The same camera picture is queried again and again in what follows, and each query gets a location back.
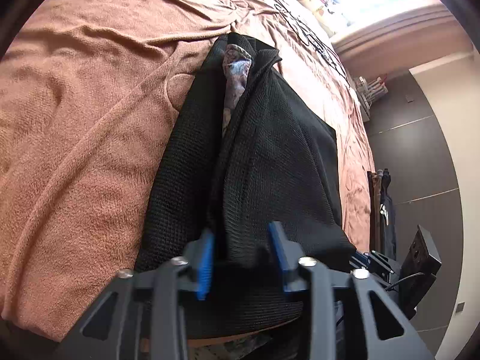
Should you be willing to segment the folded black bear-print shirt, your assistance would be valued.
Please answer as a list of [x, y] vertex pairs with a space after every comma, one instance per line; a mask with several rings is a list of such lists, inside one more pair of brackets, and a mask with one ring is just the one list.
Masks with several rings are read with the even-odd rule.
[[388, 193], [391, 174], [384, 168], [367, 172], [367, 177], [371, 207], [369, 248], [396, 260], [395, 205]]

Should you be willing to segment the person's patterned grey leg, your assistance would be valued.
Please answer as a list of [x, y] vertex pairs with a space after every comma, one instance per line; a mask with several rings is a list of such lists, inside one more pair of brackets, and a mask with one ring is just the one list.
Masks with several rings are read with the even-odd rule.
[[231, 340], [192, 340], [188, 359], [295, 359], [298, 347], [295, 338], [261, 332]]

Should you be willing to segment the right pink curtain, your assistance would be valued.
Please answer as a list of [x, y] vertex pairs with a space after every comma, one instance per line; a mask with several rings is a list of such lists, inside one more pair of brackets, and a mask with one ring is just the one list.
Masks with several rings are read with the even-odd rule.
[[351, 76], [365, 79], [473, 51], [469, 35], [440, 0], [407, 3], [386, 18], [337, 34], [331, 42]]

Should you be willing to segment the large black t-shirt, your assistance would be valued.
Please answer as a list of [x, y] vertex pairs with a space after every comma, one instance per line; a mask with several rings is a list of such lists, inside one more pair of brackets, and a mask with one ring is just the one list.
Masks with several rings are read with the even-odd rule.
[[186, 95], [154, 178], [135, 267], [156, 269], [209, 229], [212, 286], [185, 311], [191, 340], [256, 332], [300, 316], [269, 251], [268, 225], [346, 271], [335, 130], [276, 71], [278, 50], [219, 37]]

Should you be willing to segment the white bedside cabinet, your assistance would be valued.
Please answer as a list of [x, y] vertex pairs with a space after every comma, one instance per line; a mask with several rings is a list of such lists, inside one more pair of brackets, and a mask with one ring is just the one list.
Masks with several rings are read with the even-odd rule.
[[353, 80], [356, 95], [360, 101], [360, 113], [364, 123], [370, 121], [370, 109], [374, 102], [388, 94], [386, 78], [387, 75], [384, 75], [367, 81], [363, 76], [358, 76]]

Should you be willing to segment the brown bed blanket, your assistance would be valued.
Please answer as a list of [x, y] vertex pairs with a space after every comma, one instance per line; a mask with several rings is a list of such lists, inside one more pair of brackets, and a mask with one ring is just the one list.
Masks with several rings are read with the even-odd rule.
[[308, 42], [296, 0], [45, 0], [1, 61], [1, 318], [61, 340], [137, 256], [176, 117], [213, 42], [276, 47], [337, 133], [343, 231], [369, 248], [374, 158], [354, 90]]

